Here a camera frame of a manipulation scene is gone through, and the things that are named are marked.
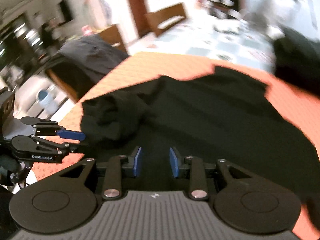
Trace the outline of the black sweater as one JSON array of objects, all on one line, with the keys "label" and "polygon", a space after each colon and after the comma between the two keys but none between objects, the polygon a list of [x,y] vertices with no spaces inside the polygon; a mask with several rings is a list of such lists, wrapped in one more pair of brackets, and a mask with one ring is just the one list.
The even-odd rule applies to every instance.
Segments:
[{"label": "black sweater", "polygon": [[190,81],[167,76],[115,90],[82,104],[88,153],[106,161],[143,150],[135,190],[170,191],[169,150],[208,163],[224,158],[293,191],[319,194],[319,159],[310,140],[265,98],[267,86],[235,70]]}]

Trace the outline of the folded black clothes stack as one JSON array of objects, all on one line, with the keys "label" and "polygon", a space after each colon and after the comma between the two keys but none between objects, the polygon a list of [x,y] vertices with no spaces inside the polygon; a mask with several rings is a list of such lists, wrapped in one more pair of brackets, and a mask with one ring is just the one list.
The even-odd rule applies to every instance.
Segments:
[{"label": "folded black clothes stack", "polygon": [[319,96],[319,40],[291,29],[273,43],[277,78]]}]

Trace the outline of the blue white bucket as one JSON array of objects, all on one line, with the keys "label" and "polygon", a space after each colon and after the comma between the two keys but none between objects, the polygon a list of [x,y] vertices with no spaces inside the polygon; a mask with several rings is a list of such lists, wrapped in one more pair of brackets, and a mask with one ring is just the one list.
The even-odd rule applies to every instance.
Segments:
[{"label": "blue white bucket", "polygon": [[38,92],[37,102],[49,114],[54,114],[59,109],[54,97],[47,90],[40,90]]}]

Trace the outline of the orange patterned table mat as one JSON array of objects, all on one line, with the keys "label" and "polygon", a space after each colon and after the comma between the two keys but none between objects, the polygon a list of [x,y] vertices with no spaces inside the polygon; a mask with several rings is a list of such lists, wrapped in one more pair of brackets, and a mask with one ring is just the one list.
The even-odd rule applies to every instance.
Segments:
[{"label": "orange patterned table mat", "polygon": [[319,148],[319,98],[258,69],[202,56],[139,52],[127,58],[107,74],[60,121],[67,129],[80,129],[82,102],[113,90],[135,85],[166,75],[178,80],[191,80],[212,74],[215,66],[232,68],[268,85],[266,97],[276,110]]}]

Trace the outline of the colourful hula hoop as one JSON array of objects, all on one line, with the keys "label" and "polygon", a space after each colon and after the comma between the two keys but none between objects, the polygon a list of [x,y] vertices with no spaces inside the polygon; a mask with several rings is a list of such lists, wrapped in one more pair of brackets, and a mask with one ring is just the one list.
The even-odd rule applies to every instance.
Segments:
[{"label": "colourful hula hoop", "polygon": [[111,9],[105,0],[84,0],[82,10],[87,24],[95,30],[112,24]]}]

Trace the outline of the checkered tablecloth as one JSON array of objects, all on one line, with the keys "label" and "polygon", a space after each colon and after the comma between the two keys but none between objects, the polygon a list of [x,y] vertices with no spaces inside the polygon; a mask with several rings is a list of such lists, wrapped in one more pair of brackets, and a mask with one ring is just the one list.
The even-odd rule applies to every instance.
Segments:
[{"label": "checkered tablecloth", "polygon": [[130,55],[155,52],[204,56],[274,73],[273,47],[264,35],[238,20],[188,19],[159,36],[149,33],[127,47]]}]

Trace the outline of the wooden chair far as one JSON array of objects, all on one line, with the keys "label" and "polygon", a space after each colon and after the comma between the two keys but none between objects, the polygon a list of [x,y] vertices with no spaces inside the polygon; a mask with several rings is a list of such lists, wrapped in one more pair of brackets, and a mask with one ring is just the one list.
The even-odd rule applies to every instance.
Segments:
[{"label": "wooden chair far", "polygon": [[184,4],[178,3],[156,12],[147,12],[146,20],[156,37],[187,19]]}]

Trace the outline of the brown wooden door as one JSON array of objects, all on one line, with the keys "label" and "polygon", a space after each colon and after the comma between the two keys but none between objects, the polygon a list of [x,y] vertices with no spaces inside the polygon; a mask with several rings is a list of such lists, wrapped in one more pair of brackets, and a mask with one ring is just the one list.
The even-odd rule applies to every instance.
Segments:
[{"label": "brown wooden door", "polygon": [[128,0],[137,29],[137,33],[140,38],[148,34],[151,29],[146,19],[147,9],[144,0]]}]

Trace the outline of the plastic covered appliance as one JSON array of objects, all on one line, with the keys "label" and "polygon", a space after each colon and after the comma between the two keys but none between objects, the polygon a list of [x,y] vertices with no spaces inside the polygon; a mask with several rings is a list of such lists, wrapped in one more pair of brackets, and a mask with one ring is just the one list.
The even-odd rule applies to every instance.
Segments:
[{"label": "plastic covered appliance", "polygon": [[253,30],[276,40],[286,28],[319,40],[319,0],[245,0],[243,19]]}]

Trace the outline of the wall mounted television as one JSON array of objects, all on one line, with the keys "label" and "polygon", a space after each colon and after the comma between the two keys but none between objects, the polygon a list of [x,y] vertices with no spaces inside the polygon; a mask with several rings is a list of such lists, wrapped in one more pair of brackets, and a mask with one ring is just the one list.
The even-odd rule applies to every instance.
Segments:
[{"label": "wall mounted television", "polygon": [[74,20],[72,11],[70,9],[68,0],[62,0],[59,3],[59,9],[62,15],[62,21],[61,21],[61,25],[66,24],[68,22],[71,22],[72,20]]}]

